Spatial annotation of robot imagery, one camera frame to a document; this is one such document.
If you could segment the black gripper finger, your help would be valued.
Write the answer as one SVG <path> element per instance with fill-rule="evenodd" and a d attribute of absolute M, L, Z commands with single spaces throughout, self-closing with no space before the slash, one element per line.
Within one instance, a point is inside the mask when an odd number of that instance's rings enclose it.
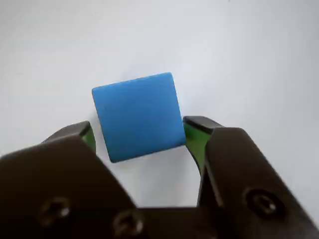
<path fill-rule="evenodd" d="M 201 175 L 197 204 L 219 239 L 316 239 L 318 228 L 239 127 L 185 116 L 186 146 Z"/>
<path fill-rule="evenodd" d="M 144 239 L 145 222 L 95 152 L 87 121 L 0 159 L 3 239 Z"/>

